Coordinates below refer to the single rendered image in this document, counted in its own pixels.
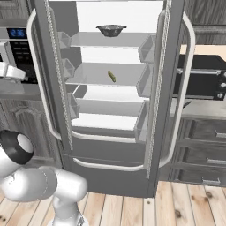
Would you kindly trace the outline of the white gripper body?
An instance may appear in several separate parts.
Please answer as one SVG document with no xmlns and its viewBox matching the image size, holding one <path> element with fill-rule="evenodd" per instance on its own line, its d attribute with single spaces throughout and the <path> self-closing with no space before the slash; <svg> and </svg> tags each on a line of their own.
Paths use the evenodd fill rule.
<svg viewBox="0 0 226 226">
<path fill-rule="evenodd" d="M 26 73 L 5 62 L 0 62 L 0 79 L 24 80 Z"/>
</svg>

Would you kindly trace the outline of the fridge door with narrow bins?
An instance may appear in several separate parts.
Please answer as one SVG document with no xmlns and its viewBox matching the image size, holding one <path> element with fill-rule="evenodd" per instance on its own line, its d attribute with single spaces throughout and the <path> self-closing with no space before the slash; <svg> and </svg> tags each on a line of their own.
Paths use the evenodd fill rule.
<svg viewBox="0 0 226 226">
<path fill-rule="evenodd" d="M 34 49 L 41 72 L 51 121 L 60 133 L 64 150 L 73 150 L 71 101 L 75 101 L 73 90 L 66 90 L 65 77 L 72 75 L 74 66 L 61 58 L 60 41 L 54 11 L 48 0 L 30 0 L 30 11 L 36 9 L 32 35 Z"/>
</svg>

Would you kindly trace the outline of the glass fridge shelf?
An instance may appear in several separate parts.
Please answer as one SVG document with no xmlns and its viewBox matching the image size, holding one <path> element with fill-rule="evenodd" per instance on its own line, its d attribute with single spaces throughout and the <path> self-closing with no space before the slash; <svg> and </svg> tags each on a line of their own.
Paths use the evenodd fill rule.
<svg viewBox="0 0 226 226">
<path fill-rule="evenodd" d="M 117 37 L 105 37 L 102 33 L 78 32 L 72 37 L 72 47 L 140 47 L 154 33 L 124 33 Z"/>
<path fill-rule="evenodd" d="M 115 75 L 117 79 L 115 83 L 109 77 L 108 71 Z M 133 87 L 138 84 L 146 71 L 145 64 L 82 63 L 66 83 Z"/>
<path fill-rule="evenodd" d="M 141 107 L 142 102 L 112 102 L 77 99 L 71 101 L 70 112 L 72 118 L 78 118 L 81 113 L 137 117 Z"/>
</svg>

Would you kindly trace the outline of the yellow butter stick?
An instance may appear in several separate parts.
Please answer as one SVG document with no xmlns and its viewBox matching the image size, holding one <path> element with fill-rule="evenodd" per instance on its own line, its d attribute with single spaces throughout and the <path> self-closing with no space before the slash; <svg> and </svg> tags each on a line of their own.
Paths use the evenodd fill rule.
<svg viewBox="0 0 226 226">
<path fill-rule="evenodd" d="M 115 75 L 111 71 L 108 71 L 108 75 L 114 83 L 117 81 Z"/>
</svg>

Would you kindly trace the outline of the grey fridge drawer front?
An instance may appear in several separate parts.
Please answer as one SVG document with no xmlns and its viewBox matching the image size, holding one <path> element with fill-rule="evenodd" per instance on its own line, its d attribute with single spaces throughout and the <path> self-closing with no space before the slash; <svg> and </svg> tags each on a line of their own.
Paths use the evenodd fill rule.
<svg viewBox="0 0 226 226">
<path fill-rule="evenodd" d="M 72 144 L 73 150 L 64 150 L 64 155 L 115 162 L 143 162 L 146 150 L 143 143 L 106 142 L 73 138 Z"/>
<path fill-rule="evenodd" d="M 85 178 L 89 192 L 136 198 L 153 198 L 153 183 L 146 178 L 146 171 L 133 172 L 107 169 L 90 169 L 79 166 L 73 157 L 64 155 L 64 168 Z"/>
</svg>

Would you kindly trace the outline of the grey steel fridge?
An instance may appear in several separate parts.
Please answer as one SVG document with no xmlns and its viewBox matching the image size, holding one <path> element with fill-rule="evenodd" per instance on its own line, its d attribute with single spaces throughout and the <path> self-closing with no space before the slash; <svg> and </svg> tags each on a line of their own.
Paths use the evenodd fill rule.
<svg viewBox="0 0 226 226">
<path fill-rule="evenodd" d="M 172 158 L 192 55 L 185 0 L 30 0 L 26 31 L 64 169 L 90 192 L 154 197 Z"/>
</svg>

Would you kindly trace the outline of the fridge door with wide bins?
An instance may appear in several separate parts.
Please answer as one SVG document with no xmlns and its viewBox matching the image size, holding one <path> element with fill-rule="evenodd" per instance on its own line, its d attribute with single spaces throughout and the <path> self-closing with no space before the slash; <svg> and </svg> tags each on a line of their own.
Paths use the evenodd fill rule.
<svg viewBox="0 0 226 226">
<path fill-rule="evenodd" d="M 140 61 L 147 66 L 137 88 L 146 101 L 135 125 L 135 138 L 145 144 L 142 169 L 148 180 L 156 179 L 159 167 L 170 158 L 161 157 L 161 151 L 177 76 L 181 27 L 189 25 L 185 0 L 164 0 L 157 31 L 139 48 Z"/>
</svg>

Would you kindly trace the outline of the black steel microwave oven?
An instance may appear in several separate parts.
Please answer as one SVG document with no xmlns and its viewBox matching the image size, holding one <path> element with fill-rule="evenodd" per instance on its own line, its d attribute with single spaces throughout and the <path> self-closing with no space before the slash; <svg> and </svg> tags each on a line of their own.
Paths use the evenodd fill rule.
<svg viewBox="0 0 226 226">
<path fill-rule="evenodd" d="M 26 73 L 23 83 L 37 84 L 26 29 L 0 27 L 0 62 L 9 63 Z"/>
</svg>

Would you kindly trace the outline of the dark wooden cupboard door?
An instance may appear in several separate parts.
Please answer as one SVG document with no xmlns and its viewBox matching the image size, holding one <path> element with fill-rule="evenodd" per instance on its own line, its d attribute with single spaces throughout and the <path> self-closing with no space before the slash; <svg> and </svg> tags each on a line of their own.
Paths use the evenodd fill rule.
<svg viewBox="0 0 226 226">
<path fill-rule="evenodd" d="M 49 131 L 41 101 L 0 100 L 2 128 L 25 134 L 34 145 L 27 167 L 62 167 L 57 139 Z"/>
</svg>

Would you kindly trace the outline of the white crisper drawer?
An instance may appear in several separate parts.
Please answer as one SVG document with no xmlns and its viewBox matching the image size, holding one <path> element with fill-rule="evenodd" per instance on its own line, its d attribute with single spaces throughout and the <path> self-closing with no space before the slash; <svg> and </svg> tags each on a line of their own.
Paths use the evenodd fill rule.
<svg viewBox="0 0 226 226">
<path fill-rule="evenodd" d="M 72 126 L 132 131 L 136 121 L 136 117 L 81 113 Z"/>
</svg>

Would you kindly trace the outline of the dark grey bowl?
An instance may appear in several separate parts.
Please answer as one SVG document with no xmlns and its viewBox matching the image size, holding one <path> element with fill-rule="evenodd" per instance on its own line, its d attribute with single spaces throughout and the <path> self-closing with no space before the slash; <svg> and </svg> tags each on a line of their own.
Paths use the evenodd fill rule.
<svg viewBox="0 0 226 226">
<path fill-rule="evenodd" d="M 100 32 L 105 37 L 118 37 L 123 29 L 126 29 L 126 26 L 120 26 L 120 25 L 103 25 L 103 26 L 97 26 L 97 29 L 100 30 Z"/>
</svg>

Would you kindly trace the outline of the black toaster oven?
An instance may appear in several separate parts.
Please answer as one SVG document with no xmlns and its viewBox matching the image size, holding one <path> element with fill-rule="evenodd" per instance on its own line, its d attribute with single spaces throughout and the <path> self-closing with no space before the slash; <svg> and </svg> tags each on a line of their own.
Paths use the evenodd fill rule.
<svg viewBox="0 0 226 226">
<path fill-rule="evenodd" d="M 185 97 L 222 101 L 226 95 L 226 61 L 218 55 L 194 55 L 192 69 L 222 72 L 220 75 L 190 74 Z"/>
</svg>

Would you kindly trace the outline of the dark wooden drawer front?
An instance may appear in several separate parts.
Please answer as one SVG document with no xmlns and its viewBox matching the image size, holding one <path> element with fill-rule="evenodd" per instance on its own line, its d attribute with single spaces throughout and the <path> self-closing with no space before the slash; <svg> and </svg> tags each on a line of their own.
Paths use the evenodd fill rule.
<svg viewBox="0 0 226 226">
<path fill-rule="evenodd" d="M 217 138 L 215 131 L 226 133 L 226 120 L 195 119 L 191 122 L 188 137 L 196 140 L 226 142 L 226 139 Z"/>
<path fill-rule="evenodd" d="M 226 165 L 207 163 L 207 157 L 216 160 L 226 160 L 226 147 L 215 145 L 189 145 L 180 149 L 179 162 L 184 162 L 197 166 L 224 167 Z"/>
<path fill-rule="evenodd" d="M 201 178 L 216 180 L 220 178 L 221 184 L 215 185 L 220 187 L 226 187 L 226 172 L 217 172 L 217 171 L 200 171 L 200 170 L 188 170 L 188 169 L 179 169 L 175 174 L 174 180 L 180 183 L 187 183 L 193 185 L 205 185 L 202 183 Z"/>
</svg>

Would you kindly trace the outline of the dark wooden wall cupboards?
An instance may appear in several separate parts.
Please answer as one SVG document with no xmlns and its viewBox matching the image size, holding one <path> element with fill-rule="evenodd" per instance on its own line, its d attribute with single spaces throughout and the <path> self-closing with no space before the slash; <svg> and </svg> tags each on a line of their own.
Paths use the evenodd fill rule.
<svg viewBox="0 0 226 226">
<path fill-rule="evenodd" d="M 27 21 L 29 18 L 27 0 L 0 0 L 0 21 Z"/>
<path fill-rule="evenodd" d="M 226 45 L 226 0 L 185 0 L 197 45 Z"/>
</svg>

